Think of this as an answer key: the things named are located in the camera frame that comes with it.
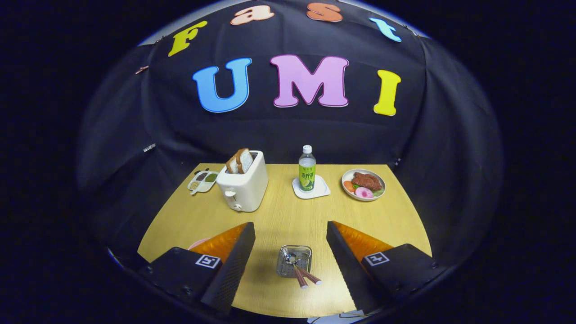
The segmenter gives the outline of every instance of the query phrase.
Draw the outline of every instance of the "pink object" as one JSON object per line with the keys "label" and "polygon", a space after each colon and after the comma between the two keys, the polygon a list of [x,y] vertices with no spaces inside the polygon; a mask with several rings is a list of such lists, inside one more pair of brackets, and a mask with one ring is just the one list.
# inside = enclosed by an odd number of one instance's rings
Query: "pink object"
{"label": "pink object", "polygon": [[195,247],[195,246],[197,246],[197,245],[200,245],[200,243],[205,242],[205,241],[208,241],[209,239],[210,239],[210,238],[197,241],[196,243],[190,245],[190,247],[189,247],[188,249],[190,250],[190,249],[192,249],[193,247]]}
{"label": "pink object", "polygon": [[356,188],[354,194],[362,198],[374,198],[374,194],[372,193],[372,191],[364,187]]}
{"label": "pink object", "polygon": [[294,84],[306,104],[312,104],[320,87],[324,93],[318,102],[326,107],[345,107],[348,99],[344,96],[344,69],[348,60],[336,56],[327,56],[320,61],[316,71],[310,70],[296,55],[278,55],[270,59],[278,68],[278,98],[276,107],[294,107],[298,98],[292,92]]}

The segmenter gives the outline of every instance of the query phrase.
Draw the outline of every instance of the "plastic bottle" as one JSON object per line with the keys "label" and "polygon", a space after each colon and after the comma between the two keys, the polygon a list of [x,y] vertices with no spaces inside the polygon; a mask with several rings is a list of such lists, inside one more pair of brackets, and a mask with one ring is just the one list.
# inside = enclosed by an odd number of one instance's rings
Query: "plastic bottle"
{"label": "plastic bottle", "polygon": [[314,177],[316,176],[316,158],[312,155],[312,146],[304,145],[302,155],[298,160],[298,173],[300,178],[300,190],[309,193],[314,189]]}

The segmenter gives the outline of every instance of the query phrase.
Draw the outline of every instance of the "spice tray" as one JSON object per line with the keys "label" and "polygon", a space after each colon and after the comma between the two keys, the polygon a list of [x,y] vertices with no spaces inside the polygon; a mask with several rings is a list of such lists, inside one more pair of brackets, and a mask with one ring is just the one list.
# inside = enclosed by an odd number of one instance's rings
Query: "spice tray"
{"label": "spice tray", "polygon": [[214,171],[198,172],[198,174],[195,175],[188,184],[188,190],[190,190],[190,194],[195,195],[196,193],[207,192],[216,183],[217,176],[218,172]]}

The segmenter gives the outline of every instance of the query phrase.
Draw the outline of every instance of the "table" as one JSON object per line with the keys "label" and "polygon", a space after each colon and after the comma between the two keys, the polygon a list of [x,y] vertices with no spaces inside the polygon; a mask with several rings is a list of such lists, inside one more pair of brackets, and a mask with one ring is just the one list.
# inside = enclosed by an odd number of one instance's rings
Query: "table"
{"label": "table", "polygon": [[[327,222],[338,221],[392,246],[411,243],[432,256],[418,213],[387,165],[317,165],[331,194],[300,199],[292,189],[296,164],[267,164],[268,188],[262,204],[252,213],[232,210],[218,185],[207,193],[190,196],[187,184],[194,171],[220,171],[224,164],[199,164],[166,201],[146,231],[138,253],[151,262],[177,246],[188,249],[234,226],[254,222],[256,241],[232,303],[233,307],[277,317],[321,317],[356,310],[332,250],[326,241]],[[379,174],[386,191],[379,199],[363,202],[348,196],[342,175],[354,168]],[[324,281],[300,289],[294,278],[276,274],[280,247],[286,244],[312,248],[310,272]]]}

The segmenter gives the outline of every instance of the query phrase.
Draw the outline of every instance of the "blue letter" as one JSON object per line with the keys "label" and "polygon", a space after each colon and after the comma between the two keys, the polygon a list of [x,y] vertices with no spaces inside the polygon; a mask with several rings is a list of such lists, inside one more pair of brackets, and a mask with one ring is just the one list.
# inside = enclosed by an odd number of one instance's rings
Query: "blue letter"
{"label": "blue letter", "polygon": [[374,21],[376,25],[378,25],[378,29],[384,34],[384,36],[390,38],[391,40],[395,40],[397,42],[402,42],[402,40],[394,35],[392,31],[396,31],[396,28],[388,25],[384,20],[377,19],[377,18],[370,18],[370,20]]}
{"label": "blue letter", "polygon": [[226,64],[226,68],[232,71],[234,94],[225,99],[218,97],[216,93],[214,76],[218,73],[217,66],[210,66],[194,73],[192,79],[198,86],[198,98],[202,107],[210,112],[226,112],[243,105],[248,99],[247,67],[251,63],[250,58],[238,58]]}

